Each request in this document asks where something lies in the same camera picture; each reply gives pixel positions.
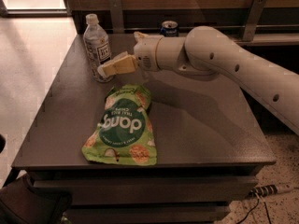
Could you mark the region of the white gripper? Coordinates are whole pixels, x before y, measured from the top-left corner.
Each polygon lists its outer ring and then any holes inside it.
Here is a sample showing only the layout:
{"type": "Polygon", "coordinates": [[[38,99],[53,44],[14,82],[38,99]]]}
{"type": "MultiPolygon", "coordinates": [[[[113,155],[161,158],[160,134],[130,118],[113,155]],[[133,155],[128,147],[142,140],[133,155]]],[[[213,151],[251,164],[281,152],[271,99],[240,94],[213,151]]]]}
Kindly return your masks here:
{"type": "Polygon", "coordinates": [[[134,38],[136,41],[134,46],[135,56],[125,51],[100,65],[97,71],[102,77],[133,73],[138,65],[146,71],[159,70],[156,53],[158,44],[163,37],[161,35],[134,32],[134,38]]]}

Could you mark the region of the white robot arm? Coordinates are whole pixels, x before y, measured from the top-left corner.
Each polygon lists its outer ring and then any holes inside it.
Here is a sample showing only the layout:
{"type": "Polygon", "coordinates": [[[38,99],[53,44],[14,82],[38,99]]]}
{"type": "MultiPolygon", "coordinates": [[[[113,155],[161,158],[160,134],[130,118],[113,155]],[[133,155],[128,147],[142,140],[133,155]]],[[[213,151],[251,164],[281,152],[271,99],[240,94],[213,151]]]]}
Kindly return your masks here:
{"type": "Polygon", "coordinates": [[[132,55],[123,52],[97,69],[102,77],[170,70],[208,79],[222,74],[299,133],[299,75],[242,49],[227,35],[208,27],[193,28],[184,37],[135,32],[132,55]]]}

